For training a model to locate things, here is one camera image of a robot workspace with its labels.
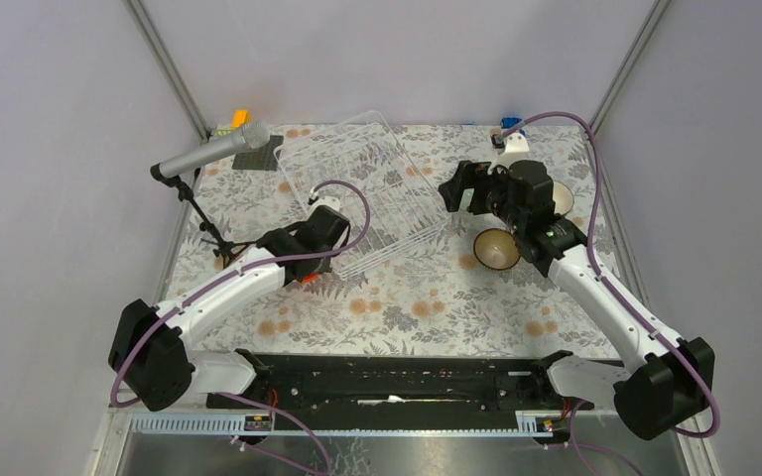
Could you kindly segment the teal and white bowl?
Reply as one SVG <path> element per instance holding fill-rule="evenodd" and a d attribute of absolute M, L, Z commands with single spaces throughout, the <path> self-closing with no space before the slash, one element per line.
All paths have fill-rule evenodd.
<path fill-rule="evenodd" d="M 574 196 L 571 190 L 563 183 L 553 181 L 552 199 L 555 204 L 555 213 L 567 216 L 573 209 Z"/>

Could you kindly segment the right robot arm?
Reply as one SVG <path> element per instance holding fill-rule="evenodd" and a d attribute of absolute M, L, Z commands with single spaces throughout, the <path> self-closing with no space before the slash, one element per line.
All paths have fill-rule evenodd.
<path fill-rule="evenodd" d="M 531 160 L 494 171 L 487 163 L 462 161 L 438 187 L 447 211 L 499 218 L 520 257 L 573 298 L 622 362 L 615 367 L 554 353 L 540 361 L 529 383 L 531 399 L 545 409 L 566 397 L 613 409 L 644 440 L 678 431 L 683 421 L 710 411 L 710 427 L 688 435 L 715 434 L 713 349 L 702 338 L 684 339 L 599 265 L 590 238 L 557 213 L 553 188 L 546 166 Z"/>

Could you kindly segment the black gold-rimmed bowl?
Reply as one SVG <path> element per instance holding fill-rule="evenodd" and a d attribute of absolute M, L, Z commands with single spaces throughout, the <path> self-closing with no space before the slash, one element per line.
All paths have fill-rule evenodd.
<path fill-rule="evenodd" d="M 473 254 L 481 265 L 494 271 L 509 270 L 521 259 L 513 236 L 498 228 L 484 230 L 476 236 Z"/>

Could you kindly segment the pale green bowl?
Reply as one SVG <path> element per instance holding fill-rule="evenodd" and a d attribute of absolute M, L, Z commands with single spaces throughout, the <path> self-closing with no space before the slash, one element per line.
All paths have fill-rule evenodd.
<path fill-rule="evenodd" d="M 464 189 L 459 196 L 458 210 L 460 212 L 470 213 L 470 206 L 474 198 L 475 189 L 473 187 Z"/>

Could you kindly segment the white wire dish rack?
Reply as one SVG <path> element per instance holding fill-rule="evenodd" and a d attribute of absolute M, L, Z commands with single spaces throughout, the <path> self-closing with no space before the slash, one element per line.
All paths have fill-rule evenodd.
<path fill-rule="evenodd" d="M 332 179 L 354 185 L 366 199 L 342 185 L 317 193 L 338 199 L 352 233 L 365 233 L 360 243 L 332 260 L 341 278 L 365 273 L 438 237 L 450 220 L 435 188 L 377 111 L 286 140 L 275 156 L 305 210 L 313 188 Z"/>

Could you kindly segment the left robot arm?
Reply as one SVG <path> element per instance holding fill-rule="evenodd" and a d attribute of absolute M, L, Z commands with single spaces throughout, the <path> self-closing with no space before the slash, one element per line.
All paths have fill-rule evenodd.
<path fill-rule="evenodd" d="M 307 219 L 265 233 L 190 292 L 156 304 L 127 304 L 108 357 L 116 383 L 151 412 L 192 394 L 230 393 L 243 407 L 259 406 L 269 384 L 254 365 L 236 351 L 201 351 L 197 344 L 231 312 L 329 272 L 350 231 L 345 216 L 320 205 Z"/>

